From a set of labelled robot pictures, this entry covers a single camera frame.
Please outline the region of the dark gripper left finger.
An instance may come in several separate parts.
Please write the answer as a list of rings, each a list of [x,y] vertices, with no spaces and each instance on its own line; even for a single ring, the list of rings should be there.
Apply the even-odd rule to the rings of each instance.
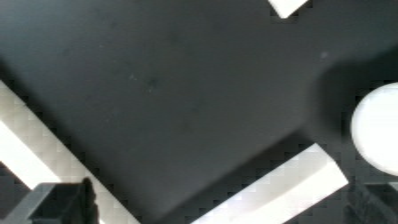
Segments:
[[[91,179],[75,183],[41,183],[0,224],[99,224]]]

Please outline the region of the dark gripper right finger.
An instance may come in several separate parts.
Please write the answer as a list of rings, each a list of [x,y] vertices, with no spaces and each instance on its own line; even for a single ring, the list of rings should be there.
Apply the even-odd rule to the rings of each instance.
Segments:
[[[398,224],[398,187],[393,183],[364,183],[346,195],[348,224]]]

